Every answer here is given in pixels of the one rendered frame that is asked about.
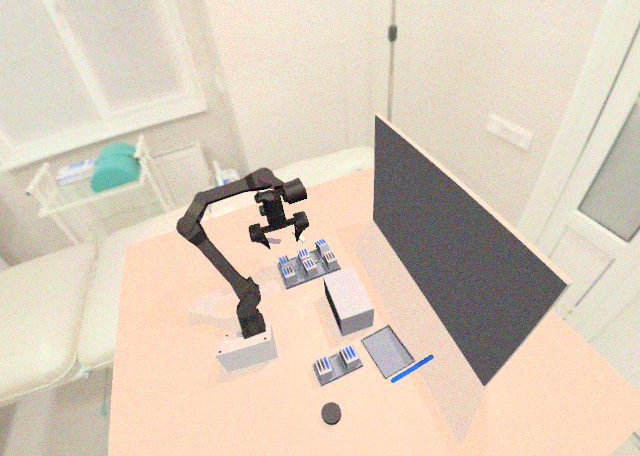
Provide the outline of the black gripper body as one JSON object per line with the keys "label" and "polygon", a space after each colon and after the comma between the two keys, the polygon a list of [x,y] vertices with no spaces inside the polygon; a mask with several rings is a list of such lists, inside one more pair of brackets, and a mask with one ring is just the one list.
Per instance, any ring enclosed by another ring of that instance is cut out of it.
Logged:
{"label": "black gripper body", "polygon": [[260,227],[260,223],[249,226],[250,239],[253,243],[261,241],[263,234],[296,225],[298,229],[309,227],[309,221],[304,211],[293,213],[293,218],[286,219],[284,208],[276,214],[265,213],[268,225]]}

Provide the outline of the dark grey flat panel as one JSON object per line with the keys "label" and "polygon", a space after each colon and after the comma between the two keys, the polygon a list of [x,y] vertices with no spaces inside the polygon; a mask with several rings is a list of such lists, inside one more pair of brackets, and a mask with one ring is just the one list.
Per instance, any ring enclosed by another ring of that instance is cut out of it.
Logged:
{"label": "dark grey flat panel", "polygon": [[373,220],[483,387],[573,281],[375,114]]}

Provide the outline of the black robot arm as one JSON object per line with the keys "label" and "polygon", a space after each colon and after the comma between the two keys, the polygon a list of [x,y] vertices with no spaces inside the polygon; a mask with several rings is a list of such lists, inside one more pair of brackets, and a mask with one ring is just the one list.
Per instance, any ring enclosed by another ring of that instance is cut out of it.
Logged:
{"label": "black robot arm", "polygon": [[[260,190],[266,191],[259,192]],[[284,183],[269,168],[262,167],[239,180],[197,193],[176,227],[179,234],[196,246],[234,289],[240,300],[236,314],[244,339],[266,332],[263,315],[257,308],[261,302],[259,285],[251,276],[246,279],[236,271],[208,239],[201,221],[209,204],[251,191],[257,191],[254,195],[256,204],[262,202],[258,206],[261,217],[265,213],[276,214],[283,209],[281,195],[289,205],[307,199],[306,188],[299,177]]]}

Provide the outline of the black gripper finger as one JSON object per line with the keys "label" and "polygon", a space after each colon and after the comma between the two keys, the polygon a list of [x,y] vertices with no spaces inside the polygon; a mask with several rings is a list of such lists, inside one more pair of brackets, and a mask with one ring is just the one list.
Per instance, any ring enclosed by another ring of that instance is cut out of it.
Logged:
{"label": "black gripper finger", "polygon": [[269,245],[269,243],[268,243],[268,241],[267,241],[267,239],[265,237],[265,234],[263,234],[263,239],[261,241],[256,242],[256,243],[260,243],[260,244],[264,245],[266,248],[268,248],[269,250],[271,250],[270,249],[270,245]]}
{"label": "black gripper finger", "polygon": [[300,238],[301,233],[302,233],[302,232],[303,232],[303,230],[305,230],[306,228],[304,228],[304,229],[301,229],[301,230],[300,230],[300,229],[298,229],[298,228],[297,228],[297,226],[294,224],[294,229],[295,229],[295,238],[296,238],[296,242],[298,242],[298,240],[299,240],[299,238]]}

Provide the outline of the blue flat bar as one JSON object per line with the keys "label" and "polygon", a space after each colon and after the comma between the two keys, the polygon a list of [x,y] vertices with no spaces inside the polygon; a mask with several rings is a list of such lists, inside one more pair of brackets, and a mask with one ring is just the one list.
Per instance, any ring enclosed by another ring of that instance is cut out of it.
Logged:
{"label": "blue flat bar", "polygon": [[408,375],[409,373],[411,373],[412,371],[416,370],[417,368],[421,367],[422,365],[424,365],[426,362],[428,362],[429,360],[433,359],[434,356],[430,355],[428,357],[426,357],[425,359],[423,359],[422,361],[418,362],[417,364],[413,365],[412,367],[404,370],[403,372],[401,372],[400,374],[396,375],[395,377],[391,378],[391,382],[394,383],[397,380],[405,377],[406,375]]}

